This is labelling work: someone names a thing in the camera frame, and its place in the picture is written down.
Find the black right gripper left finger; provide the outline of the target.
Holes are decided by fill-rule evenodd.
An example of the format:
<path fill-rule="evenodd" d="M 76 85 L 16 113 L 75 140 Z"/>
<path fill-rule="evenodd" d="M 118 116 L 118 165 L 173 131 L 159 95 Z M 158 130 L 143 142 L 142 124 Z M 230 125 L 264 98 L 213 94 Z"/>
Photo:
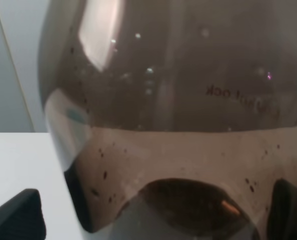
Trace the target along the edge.
<path fill-rule="evenodd" d="M 0 240 L 44 240 L 46 236 L 37 189 L 24 189 L 0 206 Z"/>

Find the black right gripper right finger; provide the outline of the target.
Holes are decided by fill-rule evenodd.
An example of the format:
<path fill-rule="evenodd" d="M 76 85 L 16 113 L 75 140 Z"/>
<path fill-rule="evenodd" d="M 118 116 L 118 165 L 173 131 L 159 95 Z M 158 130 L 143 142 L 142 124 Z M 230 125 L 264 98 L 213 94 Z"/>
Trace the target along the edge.
<path fill-rule="evenodd" d="M 266 236 L 268 240 L 297 240 L 297 187 L 285 179 L 274 184 Z"/>

